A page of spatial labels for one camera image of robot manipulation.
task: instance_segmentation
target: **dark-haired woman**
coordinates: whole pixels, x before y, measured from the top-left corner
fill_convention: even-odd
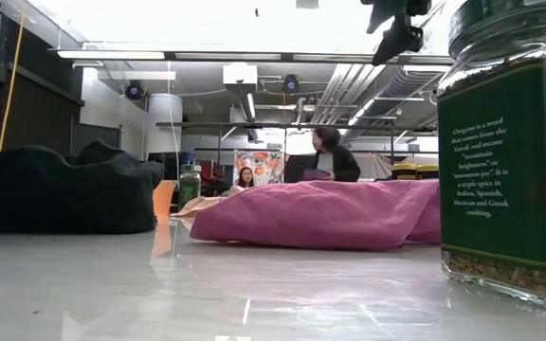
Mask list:
[[[237,180],[237,186],[241,188],[253,188],[254,187],[254,175],[250,167],[243,167],[239,170],[239,180]]]
[[[348,149],[338,145],[340,133],[334,128],[317,128],[313,132],[316,150],[314,168],[330,175],[322,180],[356,182],[361,169]]]

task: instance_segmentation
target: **purple book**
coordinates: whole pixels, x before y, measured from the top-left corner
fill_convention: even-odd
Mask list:
[[[321,180],[330,176],[330,173],[324,170],[304,170],[302,180]]]

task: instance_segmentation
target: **white cylinder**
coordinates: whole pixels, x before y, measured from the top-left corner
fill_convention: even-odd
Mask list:
[[[147,153],[180,152],[180,127],[174,128],[176,142],[171,128],[157,127],[157,122],[182,122],[182,99],[168,94],[152,94],[149,97],[147,122]]]

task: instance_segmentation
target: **beige blanket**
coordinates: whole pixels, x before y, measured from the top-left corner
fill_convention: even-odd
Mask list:
[[[233,186],[230,191],[229,195],[235,195],[237,193],[240,193],[242,191],[246,190],[245,188],[241,188],[239,186]],[[174,213],[172,217],[174,219],[177,219],[181,221],[186,228],[191,229],[192,225],[192,218],[195,218],[195,215],[199,213],[200,211],[212,207],[221,201],[225,200],[225,197],[217,197],[217,198],[206,198],[206,197],[199,197],[195,198],[188,203],[185,204],[185,206],[180,210],[178,213]]]

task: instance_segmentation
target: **speaker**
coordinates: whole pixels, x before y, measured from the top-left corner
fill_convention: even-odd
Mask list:
[[[288,75],[283,82],[283,92],[292,95],[299,92],[300,85],[295,75]]]
[[[125,97],[131,100],[142,99],[146,91],[140,81],[130,81],[130,85],[125,88]]]

